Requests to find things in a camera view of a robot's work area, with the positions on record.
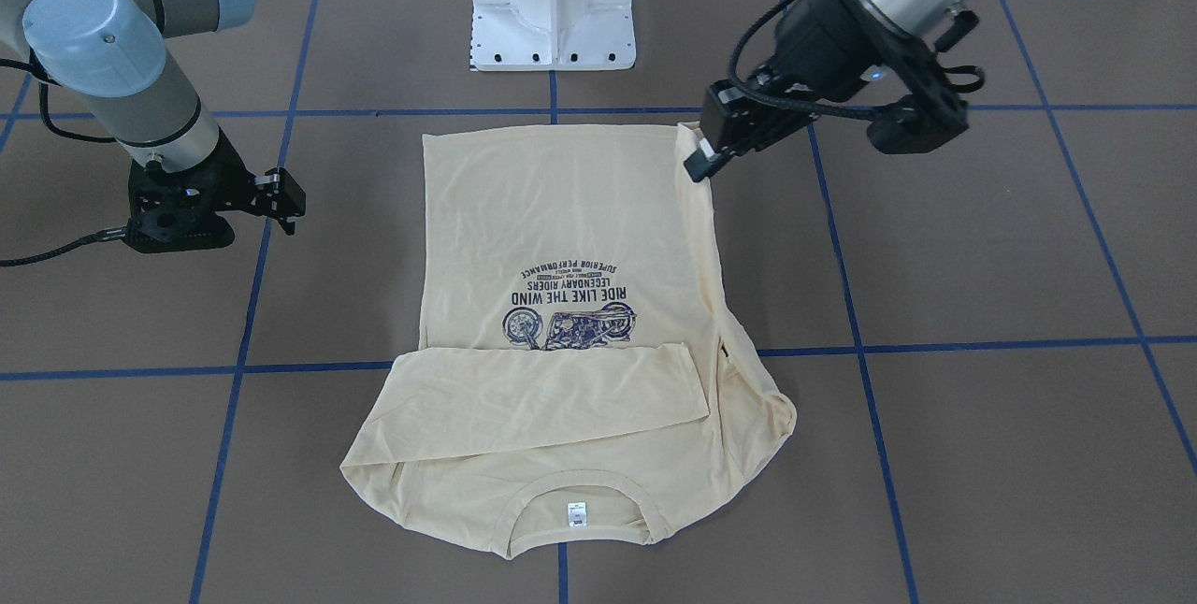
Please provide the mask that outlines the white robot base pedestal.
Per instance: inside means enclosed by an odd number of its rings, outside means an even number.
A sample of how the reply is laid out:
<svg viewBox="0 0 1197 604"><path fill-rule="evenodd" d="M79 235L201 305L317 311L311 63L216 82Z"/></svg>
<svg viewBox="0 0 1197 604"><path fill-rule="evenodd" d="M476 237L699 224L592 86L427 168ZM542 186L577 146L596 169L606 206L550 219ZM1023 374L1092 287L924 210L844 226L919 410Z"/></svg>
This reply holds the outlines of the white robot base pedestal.
<svg viewBox="0 0 1197 604"><path fill-rule="evenodd" d="M473 0L470 71L628 71L632 0Z"/></svg>

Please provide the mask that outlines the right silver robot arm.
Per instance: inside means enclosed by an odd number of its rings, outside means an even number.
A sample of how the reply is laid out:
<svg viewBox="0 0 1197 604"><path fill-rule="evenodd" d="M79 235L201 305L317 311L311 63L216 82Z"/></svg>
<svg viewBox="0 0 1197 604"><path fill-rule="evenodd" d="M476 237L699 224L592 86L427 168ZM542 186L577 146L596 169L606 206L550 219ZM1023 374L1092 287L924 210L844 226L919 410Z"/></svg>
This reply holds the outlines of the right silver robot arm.
<svg viewBox="0 0 1197 604"><path fill-rule="evenodd" d="M4 0L16 66L81 102L130 155L129 242L225 246L226 213L272 218L294 233L305 194L281 166L249 172L168 39L253 19L256 0Z"/></svg>

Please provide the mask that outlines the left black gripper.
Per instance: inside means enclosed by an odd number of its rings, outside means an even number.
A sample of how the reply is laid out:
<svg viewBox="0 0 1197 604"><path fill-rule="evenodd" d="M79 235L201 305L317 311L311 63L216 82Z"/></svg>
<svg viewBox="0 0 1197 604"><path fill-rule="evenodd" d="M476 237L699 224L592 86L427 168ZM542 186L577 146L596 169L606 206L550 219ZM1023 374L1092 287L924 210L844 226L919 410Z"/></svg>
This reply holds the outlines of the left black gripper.
<svg viewBox="0 0 1197 604"><path fill-rule="evenodd" d="M849 106L871 75L891 71L871 44L871 24L903 35L865 0L783 0L757 19L734 47L727 77L707 89L701 136L683 160L689 179L713 178L723 155L766 150L816 118L871 126L886 105Z"/></svg>

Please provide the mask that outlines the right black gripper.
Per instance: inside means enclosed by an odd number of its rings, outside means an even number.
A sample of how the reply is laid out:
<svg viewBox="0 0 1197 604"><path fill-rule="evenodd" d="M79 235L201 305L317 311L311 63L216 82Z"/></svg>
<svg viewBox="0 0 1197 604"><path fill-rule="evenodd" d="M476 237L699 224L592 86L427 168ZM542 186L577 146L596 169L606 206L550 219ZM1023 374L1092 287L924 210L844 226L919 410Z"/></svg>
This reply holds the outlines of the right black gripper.
<svg viewBox="0 0 1197 604"><path fill-rule="evenodd" d="M201 188L214 194L218 213L244 211L269 216L281 226L284 234L294 234L296 221L305 215L306 194L292 173L275 166L268 170L265 182L259 182L245 167L225 132L218 132L213 152L200 164L180 172L166 172L165 164L163 155L151 155L144 165L132 164L129 188L141 183Z"/></svg>

